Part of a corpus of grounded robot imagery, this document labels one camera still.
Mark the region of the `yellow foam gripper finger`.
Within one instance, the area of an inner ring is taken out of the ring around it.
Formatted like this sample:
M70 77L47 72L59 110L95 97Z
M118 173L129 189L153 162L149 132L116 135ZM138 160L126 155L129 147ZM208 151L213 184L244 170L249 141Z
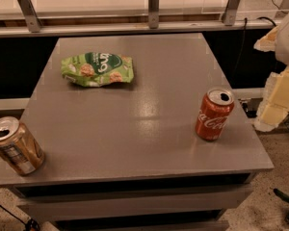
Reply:
M277 128L288 114L289 66L279 74L272 72L267 79L254 127L261 132L270 132Z
M261 39L258 39L254 44L253 48L262 51L262 52L269 52L275 51L276 49L276 35L279 27L275 26L269 33L267 33Z

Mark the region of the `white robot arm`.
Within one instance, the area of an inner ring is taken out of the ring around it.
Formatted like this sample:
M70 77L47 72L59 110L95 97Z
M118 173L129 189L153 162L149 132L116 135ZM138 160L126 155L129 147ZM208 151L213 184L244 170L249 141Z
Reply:
M272 72L263 90L263 100L254 122L256 130L269 132L289 115L289 13L267 35L259 39L254 48L274 51L276 59L286 65L280 73Z

